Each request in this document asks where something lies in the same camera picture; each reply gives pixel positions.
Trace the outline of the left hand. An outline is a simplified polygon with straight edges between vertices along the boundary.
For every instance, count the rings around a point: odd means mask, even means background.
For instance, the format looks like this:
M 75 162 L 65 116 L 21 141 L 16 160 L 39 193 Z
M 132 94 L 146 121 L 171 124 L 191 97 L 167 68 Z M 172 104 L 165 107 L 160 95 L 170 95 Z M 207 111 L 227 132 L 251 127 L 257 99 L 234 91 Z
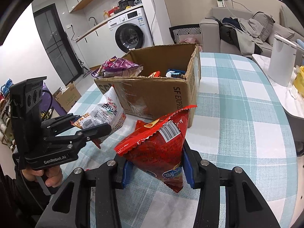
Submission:
M 61 185 L 63 174 L 60 166 L 48 168 L 46 170 L 35 171 L 30 167 L 22 170 L 22 174 L 28 181 L 38 181 L 37 177 L 46 176 L 45 185 L 47 187 L 58 187 Z

